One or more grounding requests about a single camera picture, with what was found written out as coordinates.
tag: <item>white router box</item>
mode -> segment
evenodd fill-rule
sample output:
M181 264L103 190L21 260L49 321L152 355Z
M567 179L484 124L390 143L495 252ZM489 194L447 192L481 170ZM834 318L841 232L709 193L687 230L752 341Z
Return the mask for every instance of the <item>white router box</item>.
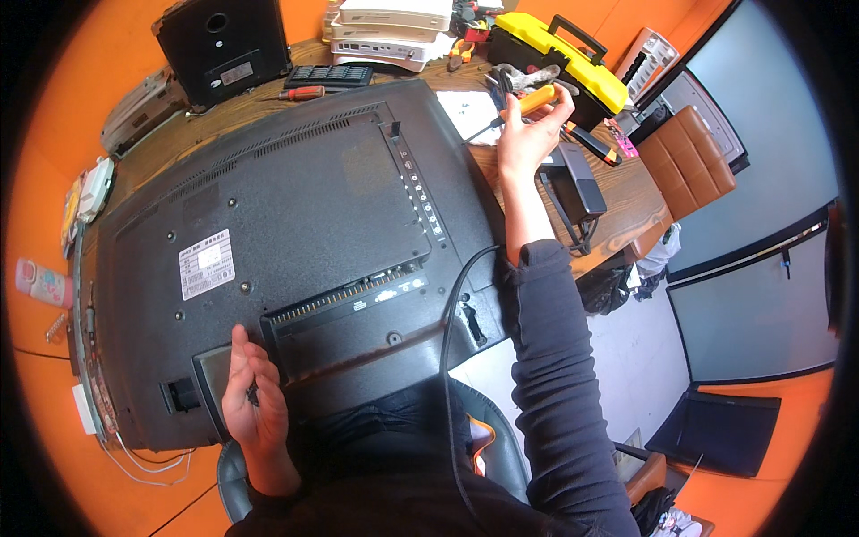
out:
M334 64L390 64L398 65L403 69L408 69L419 73L426 67L426 62L418 62L412 59L396 59L396 58L374 58L373 56L351 56L348 54L334 54Z
M425 28L447 32L450 0L346 0L340 6L340 24L373 24Z
M333 54L371 56L379 59L403 59L426 63L437 56L433 43L403 40L331 40Z
M389 24L341 24L340 15L331 22L331 37L335 40L376 39L401 40L432 43L438 32L411 26L391 26Z

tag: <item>screwdriver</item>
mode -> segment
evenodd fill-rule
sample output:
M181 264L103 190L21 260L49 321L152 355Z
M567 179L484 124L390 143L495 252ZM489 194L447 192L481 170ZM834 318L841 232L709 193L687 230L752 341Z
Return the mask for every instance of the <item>screwdriver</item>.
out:
M519 99L519 106L522 109L522 117L527 116L529 113L537 110L543 105L549 104L557 98L557 91L555 91L554 84L546 84L542 88L537 91L525 95L521 99ZM507 110L502 110L500 112L499 117L495 118L492 123L489 124L485 129L474 134L469 137L463 143L469 143L474 138L480 136L484 132L489 129L500 127L504 125L504 121L507 119ZM562 127L564 132L572 136L578 143L585 146L585 149L589 150L594 155L597 155L600 159L602 159L606 164L611 167L615 167L620 164L620 156L614 152L614 150L600 140L596 139L593 134L588 131L585 131L580 126L576 125L572 121L567 121Z
M261 101L310 101L325 96L325 86L303 86L301 88L285 89L277 97L265 97Z
M535 91L531 94L525 95L524 97L519 99L519 108L521 108L521 110L522 110L522 117L527 116L529 113L533 112L537 108L542 107L543 105L549 104L550 102L554 101L556 98L557 98L557 92L555 91L554 84L546 84L545 86L538 89L537 91ZM486 126L486 128L484 128L480 132L477 132L476 134L471 135L470 137L468 137L467 140L464 140L462 143L463 144L469 143L474 138L480 136L481 134L488 131L489 129L494 129L496 127L500 127L501 125L504 125L504 121L506 121L506 120L507 120L507 110L502 110L499 113L499 116L497 118L493 119L492 123L489 123Z

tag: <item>hand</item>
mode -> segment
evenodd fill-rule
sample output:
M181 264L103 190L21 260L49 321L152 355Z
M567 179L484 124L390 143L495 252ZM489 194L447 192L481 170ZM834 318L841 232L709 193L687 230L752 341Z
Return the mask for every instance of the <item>hand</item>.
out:
M227 430L241 445L253 488L266 496L291 496L302 478L286 450L289 415L280 391L280 374L265 350L248 342L245 327L233 326L232 337L229 381L221 399ZM259 406L247 398L254 379Z
M242 325L233 326L233 350L229 357L229 381L221 399L229 434L241 445L245 456L269 457L286 450L289 417L280 390L277 366L259 345L249 343ZM255 406L247 389L257 382Z
M536 121L528 125L522 123L519 100L507 95L507 123L498 139L498 175L503 181L532 186L540 163L557 146L561 125L576 107L567 88L555 84L555 90L558 104L532 113Z

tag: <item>black tv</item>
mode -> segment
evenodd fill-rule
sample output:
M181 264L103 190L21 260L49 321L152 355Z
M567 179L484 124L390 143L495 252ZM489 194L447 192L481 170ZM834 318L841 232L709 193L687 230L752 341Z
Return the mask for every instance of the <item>black tv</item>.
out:
M298 418L437 374L450 286L503 243L501 209L460 142L424 81L374 85L219 137L112 211L95 310L106 413L125 445L228 439L237 322ZM506 338L495 263L485 256L463 286L451 367Z
M782 400L687 391L645 447L675 460L742 477L758 475Z

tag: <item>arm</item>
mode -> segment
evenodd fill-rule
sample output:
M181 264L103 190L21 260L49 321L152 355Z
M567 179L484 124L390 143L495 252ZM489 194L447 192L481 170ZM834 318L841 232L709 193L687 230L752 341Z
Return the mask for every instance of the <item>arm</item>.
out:
M521 123L517 103L509 102L498 143L508 237L505 287L516 306L513 401L522 409L516 425L525 434L533 474L527 495L535 509L551 516L612 535L639 535L612 462L570 256L554 240L533 182L572 112L569 94L561 95L555 110L531 125Z

